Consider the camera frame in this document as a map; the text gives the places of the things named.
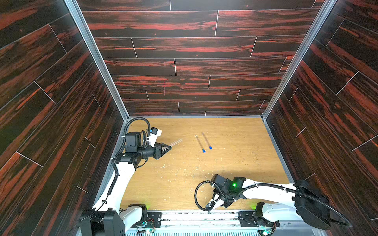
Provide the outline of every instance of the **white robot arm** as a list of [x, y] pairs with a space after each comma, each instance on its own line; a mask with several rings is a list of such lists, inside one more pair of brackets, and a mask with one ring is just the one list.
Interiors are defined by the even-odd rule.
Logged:
[[[135, 120], [144, 120], [148, 125], [147, 132], [126, 133], [129, 125]], [[165, 155], [171, 146], [157, 143], [156, 139], [161, 135], [161, 130], [150, 127], [150, 123], [143, 117], [130, 120], [122, 135], [124, 145], [119, 149], [111, 164], [114, 169], [103, 194], [93, 205], [92, 210], [84, 211], [79, 221], [82, 236], [93, 235], [118, 235], [125, 233], [135, 223], [145, 223], [147, 219], [144, 213], [147, 212], [144, 204], [130, 205], [126, 210], [120, 212], [122, 197], [127, 184], [137, 168], [143, 166], [148, 158], [158, 160]]]
[[[206, 183], [215, 189], [212, 199], [203, 208], [198, 204], [197, 191]], [[330, 228], [330, 223], [351, 227], [349, 220], [329, 205], [328, 197], [304, 180], [299, 180], [295, 184], [270, 184], [243, 177], [230, 180], [215, 174], [212, 180], [201, 182], [194, 192], [195, 203], [203, 211], [211, 211], [220, 206], [227, 208], [240, 198], [277, 202], [257, 204], [251, 220], [259, 227], [268, 227], [279, 220], [304, 221], [324, 230]], [[330, 210], [345, 223], [331, 219]]]

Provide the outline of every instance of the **test tube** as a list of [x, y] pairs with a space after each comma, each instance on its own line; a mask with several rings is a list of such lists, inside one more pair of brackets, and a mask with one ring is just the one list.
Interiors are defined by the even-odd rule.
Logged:
[[198, 136], [197, 136], [197, 135], [195, 135], [195, 137], [196, 137], [196, 139], [197, 139], [198, 143], [199, 143], [199, 144], [200, 144], [200, 146], [201, 146], [202, 152], [203, 152], [203, 153], [204, 153], [204, 152], [206, 152], [206, 151], [205, 151], [205, 149], [203, 149], [203, 146], [202, 146], [202, 144], [201, 144], [201, 142], [200, 142], [200, 139], [198, 138]]
[[[170, 146], [173, 147], [174, 145], [178, 144], [178, 143], [181, 142], [182, 140], [183, 140], [183, 139], [177, 139], [176, 141], [174, 141], [173, 143], [171, 143]], [[161, 149], [161, 151], [165, 151], [166, 149], [168, 149], [168, 148], [163, 147], [163, 148]]]
[[206, 136], [205, 136], [205, 133], [204, 132], [202, 132], [202, 135], [203, 135], [203, 137], [205, 138], [205, 141], [206, 141], [206, 143], [209, 145], [209, 149], [211, 150], [212, 149], [212, 147], [211, 147], [211, 145], [210, 145], [210, 143], [209, 143], [209, 141], [208, 141], [208, 139], [206, 138]]

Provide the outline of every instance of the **wooden floor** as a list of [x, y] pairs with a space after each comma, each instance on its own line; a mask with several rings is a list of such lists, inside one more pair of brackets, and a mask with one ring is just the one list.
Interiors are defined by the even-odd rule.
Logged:
[[[149, 121], [152, 127], [163, 131], [158, 142], [183, 141], [160, 160], [150, 158], [135, 172], [122, 199], [123, 209], [129, 204], [141, 203], [150, 210], [197, 210], [194, 190], [201, 181], [211, 180], [214, 174], [229, 179], [241, 176], [261, 182], [289, 182], [261, 118], [157, 118]], [[145, 122], [135, 121], [129, 131], [146, 128]], [[206, 134], [212, 150], [206, 146], [201, 132]], [[206, 153], [202, 152], [195, 134]], [[198, 202], [205, 206], [211, 197], [212, 188], [205, 185], [198, 193]], [[251, 209], [257, 202], [260, 200], [241, 199], [228, 209]]]

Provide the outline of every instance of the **enclosure wall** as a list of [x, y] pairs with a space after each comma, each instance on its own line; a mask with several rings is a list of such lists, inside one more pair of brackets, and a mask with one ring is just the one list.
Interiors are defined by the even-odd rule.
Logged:
[[378, 5], [339, 0], [267, 118], [295, 179], [378, 235]]
[[3, 1], [0, 19], [0, 234], [67, 235], [123, 120], [63, 0]]

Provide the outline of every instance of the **black cable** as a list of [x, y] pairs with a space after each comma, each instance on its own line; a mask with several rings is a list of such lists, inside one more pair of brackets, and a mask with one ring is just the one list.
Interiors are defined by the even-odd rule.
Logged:
[[144, 148], [147, 148], [148, 147], [148, 141], [147, 141], [147, 137], [146, 137], [146, 132], [144, 130], [142, 130], [141, 135], [142, 135], [142, 145], [143, 145]]
[[203, 211], [210, 211], [212, 209], [206, 209], [206, 208], [203, 208], [201, 207], [199, 204], [198, 204], [198, 201], [197, 201], [197, 191], [199, 189], [199, 187], [203, 184], [206, 184], [206, 183], [210, 183], [210, 184], [213, 184], [213, 186], [215, 186], [215, 188], [221, 193], [221, 195], [223, 196], [223, 198], [225, 200], [227, 200], [228, 202], [234, 202], [235, 201], [235, 198], [239, 198], [240, 194], [242, 194], [243, 192], [251, 189], [251, 188], [257, 188], [257, 187], [271, 187], [271, 188], [278, 188], [278, 189], [281, 189], [281, 190], [285, 190], [286, 192], [291, 192], [291, 193], [294, 193], [298, 196], [301, 196], [301, 197], [305, 197], [305, 198], [308, 198], [310, 200], [313, 200], [315, 202], [318, 202], [320, 204], [322, 204], [323, 206], [325, 206], [326, 208], [328, 208], [329, 210], [331, 210], [333, 213], [335, 213], [337, 216], [339, 216], [345, 223], [343, 222], [339, 222], [339, 221], [335, 221], [333, 219], [330, 220], [330, 222], [332, 223], [335, 223], [335, 224], [339, 224], [339, 225], [343, 225], [343, 226], [347, 226], [347, 227], [352, 227], [352, 224], [350, 223], [350, 221], [348, 220], [348, 218], [346, 218], [345, 215], [343, 215], [341, 212], [339, 212], [338, 210], [336, 210], [335, 208], [333, 208], [332, 206], [330, 206], [329, 204], [321, 201], [319, 198], [317, 197], [314, 197], [310, 194], [307, 194], [307, 193], [302, 193], [298, 190], [294, 190], [294, 189], [290, 189], [290, 188], [285, 188], [285, 187], [282, 187], [282, 186], [279, 186], [279, 185], [275, 185], [275, 184], [265, 184], [265, 183], [261, 183], [261, 184], [253, 184], [253, 185], [250, 185], [246, 188], [243, 188], [240, 192], [238, 192], [235, 196], [233, 196], [232, 199], [230, 198], [227, 198], [224, 196], [224, 194], [222, 193], [222, 191], [219, 189], [219, 187], [216, 185], [215, 182], [213, 181], [210, 181], [210, 180], [205, 180], [203, 182], [201, 182], [197, 188], [195, 189], [194, 191], [194, 201], [196, 203], [196, 205], [198, 206], [199, 209], [203, 210]]
[[218, 187], [218, 185], [216, 183], [214, 183], [213, 181], [210, 181], [210, 180], [205, 180], [205, 181], [202, 181], [200, 184], [198, 184], [198, 186], [195, 188], [194, 190], [194, 202], [195, 204], [197, 205], [197, 207], [203, 211], [211, 211], [213, 208], [214, 208], [214, 205], [212, 205], [210, 208], [203, 208], [200, 206], [200, 204], [198, 203], [198, 200], [197, 200], [197, 192], [198, 192], [198, 189], [200, 189], [200, 187], [206, 183], [209, 183], [209, 184], [212, 184], [213, 187], [215, 187], [218, 191], [219, 191], [219, 194], [222, 195], [222, 197], [224, 197], [225, 199], [226, 196], [223, 194], [223, 192], [220, 190], [220, 188]]
[[145, 164], [147, 161], [148, 161], [148, 158], [147, 158], [147, 160], [146, 160], [142, 165], [137, 166], [137, 169], [140, 168], [140, 167], [142, 167], [142, 166], [144, 166], [144, 164]]
[[112, 193], [113, 191], [113, 188], [114, 188], [114, 185], [116, 184], [117, 182], [117, 179], [118, 179], [118, 176], [119, 176], [119, 173], [118, 173], [118, 169], [117, 169], [117, 166], [116, 166], [116, 162], [115, 162], [115, 158], [113, 158], [110, 162], [113, 166], [113, 169], [114, 169], [114, 179], [113, 179], [113, 182], [112, 184], [110, 185], [110, 188], [108, 190], [108, 196]]
[[97, 209], [97, 210], [95, 210], [92, 214], [90, 214], [89, 216], [86, 216], [86, 217], [84, 217], [83, 219], [81, 219], [81, 220], [79, 220], [69, 231], [68, 231], [68, 233], [67, 233], [67, 235], [70, 235], [70, 232], [77, 226], [77, 224], [78, 223], [80, 223], [80, 222], [82, 222], [83, 220], [85, 220], [86, 218], [88, 218], [88, 217], [90, 217], [90, 216], [92, 216], [92, 215], [94, 215], [95, 213], [96, 213], [96, 211], [99, 211], [100, 210], [100, 208], [106, 203], [106, 200], [108, 199], [108, 196], [106, 196], [106, 198], [105, 198], [105, 200], [103, 200], [102, 201], [102, 204], [101, 204], [101, 206]]

